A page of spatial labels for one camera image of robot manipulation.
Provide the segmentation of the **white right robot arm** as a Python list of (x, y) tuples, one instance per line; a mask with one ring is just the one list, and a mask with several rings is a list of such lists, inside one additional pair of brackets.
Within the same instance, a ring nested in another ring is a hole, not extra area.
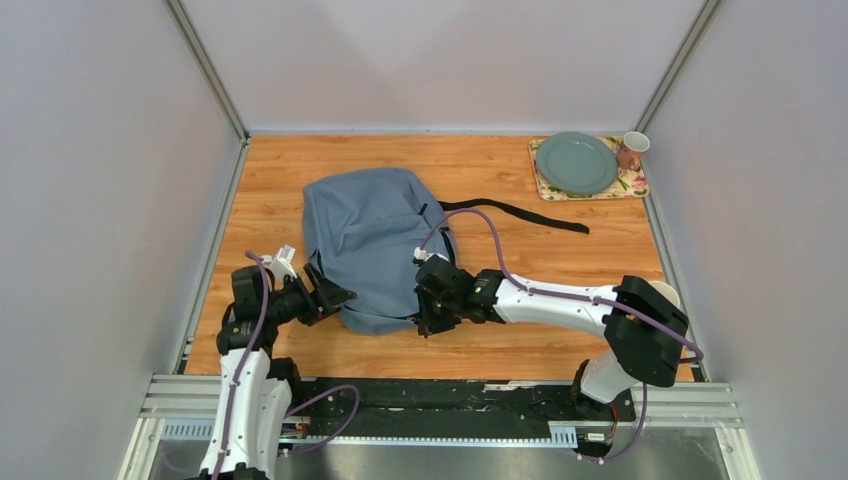
[(471, 275), (421, 249), (413, 262), (422, 336), (470, 320), (539, 323), (605, 339), (608, 350), (581, 365), (570, 391), (572, 409), (582, 418), (598, 417), (638, 382), (668, 388), (676, 381), (689, 321), (677, 291), (663, 281), (626, 275), (618, 285), (586, 287), (509, 277), (493, 269)]

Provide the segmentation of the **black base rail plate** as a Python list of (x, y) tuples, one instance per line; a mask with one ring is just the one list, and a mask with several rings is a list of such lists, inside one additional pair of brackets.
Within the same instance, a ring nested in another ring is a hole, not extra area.
[(293, 389), (289, 407), (309, 436), (535, 440), (549, 436), (553, 422), (633, 422), (632, 395), (610, 406), (579, 407), (570, 382), (530, 383), (473, 380), (317, 377)]

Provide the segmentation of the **blue-grey student backpack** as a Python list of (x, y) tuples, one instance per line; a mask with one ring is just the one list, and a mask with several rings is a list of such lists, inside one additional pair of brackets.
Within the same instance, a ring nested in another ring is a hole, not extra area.
[(355, 293), (338, 316), (349, 330), (386, 335), (412, 328), (420, 306), (414, 291), (415, 248), (450, 261), (458, 246), (447, 212), (491, 206), (521, 220), (577, 233), (590, 229), (489, 198), (441, 201), (407, 169), (372, 168), (324, 177), (303, 190), (302, 228), (310, 264)]

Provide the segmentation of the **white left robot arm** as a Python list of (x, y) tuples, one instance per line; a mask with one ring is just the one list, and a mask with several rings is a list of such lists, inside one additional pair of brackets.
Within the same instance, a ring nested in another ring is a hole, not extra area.
[(197, 478), (274, 477), (286, 415), (306, 398), (294, 361), (273, 356), (279, 328), (292, 320), (312, 326), (357, 297), (311, 265), (305, 272), (305, 279), (284, 275), (280, 288), (259, 259), (232, 273), (233, 301), (216, 338), (221, 375), (215, 422)]

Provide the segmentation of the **pink mug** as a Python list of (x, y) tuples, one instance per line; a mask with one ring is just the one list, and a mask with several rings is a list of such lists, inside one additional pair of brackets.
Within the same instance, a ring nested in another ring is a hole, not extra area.
[(641, 167), (643, 155), (650, 149), (650, 139), (641, 132), (624, 134), (616, 151), (616, 160), (622, 170), (635, 171)]

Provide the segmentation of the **yellow mug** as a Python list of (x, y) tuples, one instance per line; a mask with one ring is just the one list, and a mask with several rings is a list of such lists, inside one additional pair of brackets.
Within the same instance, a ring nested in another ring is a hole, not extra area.
[(661, 280), (651, 280), (649, 284), (676, 308), (681, 307), (681, 298), (673, 286)]

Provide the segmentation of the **teal round plate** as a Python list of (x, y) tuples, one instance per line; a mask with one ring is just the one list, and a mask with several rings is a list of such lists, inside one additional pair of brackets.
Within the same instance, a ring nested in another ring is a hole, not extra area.
[(577, 195), (600, 193), (618, 176), (612, 150), (598, 138), (579, 132), (543, 140), (536, 151), (536, 166), (548, 184)]

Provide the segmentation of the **floral placemat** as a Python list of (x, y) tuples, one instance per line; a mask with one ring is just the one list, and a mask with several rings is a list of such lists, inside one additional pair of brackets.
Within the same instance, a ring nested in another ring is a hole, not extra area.
[(528, 145), (536, 187), (543, 200), (551, 202), (609, 200), (620, 198), (642, 198), (649, 194), (650, 187), (641, 166), (638, 166), (635, 170), (619, 169), (615, 181), (608, 188), (592, 195), (568, 193), (553, 186), (540, 173), (536, 162), (537, 151), (544, 140), (545, 137), (534, 138)]

